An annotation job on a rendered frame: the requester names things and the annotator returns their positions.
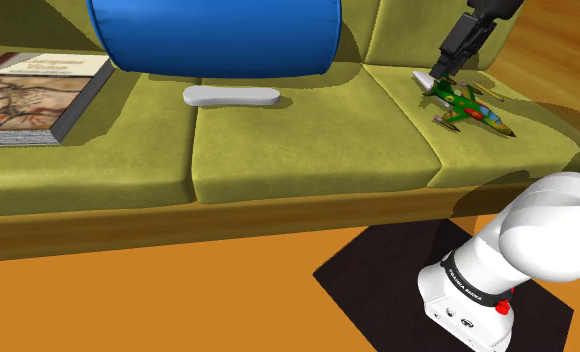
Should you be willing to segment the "olive green sofa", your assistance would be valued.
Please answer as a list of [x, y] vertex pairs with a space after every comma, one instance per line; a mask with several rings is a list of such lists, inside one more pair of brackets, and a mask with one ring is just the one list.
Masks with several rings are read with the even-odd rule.
[[342, 0], [323, 75], [273, 79], [272, 107], [195, 108], [187, 77], [116, 71], [59, 146], [0, 147], [0, 260], [493, 212], [580, 172], [571, 109], [487, 73], [512, 21], [460, 72], [504, 97], [507, 137], [452, 132], [413, 72], [466, 0]]

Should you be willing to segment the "book with cave painting cover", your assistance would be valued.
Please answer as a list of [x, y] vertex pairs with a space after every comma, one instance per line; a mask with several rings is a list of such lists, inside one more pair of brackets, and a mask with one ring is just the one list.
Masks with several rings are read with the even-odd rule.
[[0, 56], [0, 146], [58, 145], [110, 78], [106, 55]]

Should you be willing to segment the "white remote control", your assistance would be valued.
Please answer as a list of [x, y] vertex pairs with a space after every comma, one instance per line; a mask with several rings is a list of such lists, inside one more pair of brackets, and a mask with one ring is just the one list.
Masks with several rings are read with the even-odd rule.
[[184, 102], [190, 106], [269, 106], [279, 102], [278, 90], [263, 87], [220, 87], [193, 85], [183, 91]]

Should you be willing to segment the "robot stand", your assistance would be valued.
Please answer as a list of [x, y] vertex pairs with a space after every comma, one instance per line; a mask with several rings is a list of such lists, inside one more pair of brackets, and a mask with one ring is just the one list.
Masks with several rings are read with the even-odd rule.
[[[370, 226], [314, 277], [377, 352], [472, 352], [426, 316], [417, 287], [424, 266], [470, 237], [448, 219]], [[563, 352], [572, 308], [533, 281], [510, 303], [506, 352]]]

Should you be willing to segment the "small white wedge-shaped object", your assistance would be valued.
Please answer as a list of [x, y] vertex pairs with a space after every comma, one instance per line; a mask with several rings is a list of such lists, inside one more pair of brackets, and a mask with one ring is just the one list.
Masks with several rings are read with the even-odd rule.
[[413, 71], [412, 74], [426, 91], [430, 91], [433, 88], [435, 79], [428, 73], [422, 71]]

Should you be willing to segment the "blue cylindrical cushion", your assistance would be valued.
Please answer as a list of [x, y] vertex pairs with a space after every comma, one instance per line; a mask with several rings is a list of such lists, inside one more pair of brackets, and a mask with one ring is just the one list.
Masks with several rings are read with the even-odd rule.
[[198, 78], [323, 74], [341, 0], [87, 0], [96, 35], [124, 71]]

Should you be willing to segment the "green toy jet plane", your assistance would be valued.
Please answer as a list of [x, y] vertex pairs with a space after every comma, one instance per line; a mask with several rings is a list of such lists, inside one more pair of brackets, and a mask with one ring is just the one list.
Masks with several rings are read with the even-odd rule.
[[444, 75], [438, 80], [435, 79], [433, 88], [425, 91], [423, 95], [436, 97], [448, 108], [446, 113], [442, 116], [436, 115], [434, 120], [450, 130], [459, 132], [455, 122], [472, 118], [503, 135], [515, 137], [515, 133], [488, 106], [476, 99], [483, 91], [484, 89], [480, 90], [466, 82], [457, 83]]

